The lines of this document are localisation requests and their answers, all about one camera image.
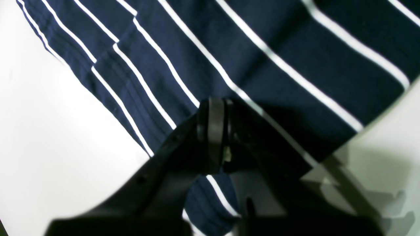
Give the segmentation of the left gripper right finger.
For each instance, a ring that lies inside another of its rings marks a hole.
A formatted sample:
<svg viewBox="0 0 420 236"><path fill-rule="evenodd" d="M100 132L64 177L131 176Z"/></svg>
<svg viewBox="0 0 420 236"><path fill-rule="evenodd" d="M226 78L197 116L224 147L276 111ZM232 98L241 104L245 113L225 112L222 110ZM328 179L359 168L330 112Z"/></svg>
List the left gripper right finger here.
<svg viewBox="0 0 420 236"><path fill-rule="evenodd" d="M298 154L236 100L225 100L225 161L240 218L235 236L382 236L371 219L347 213L300 181Z"/></svg>

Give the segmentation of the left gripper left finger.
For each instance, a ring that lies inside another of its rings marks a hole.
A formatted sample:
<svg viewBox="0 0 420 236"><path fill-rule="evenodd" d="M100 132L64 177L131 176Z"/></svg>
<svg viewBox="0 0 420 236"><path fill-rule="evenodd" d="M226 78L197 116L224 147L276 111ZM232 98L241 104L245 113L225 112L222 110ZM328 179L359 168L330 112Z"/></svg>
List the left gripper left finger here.
<svg viewBox="0 0 420 236"><path fill-rule="evenodd" d="M191 236L182 210L191 185L219 172L225 102L203 101L159 151L117 192L92 210L51 222L47 236Z"/></svg>

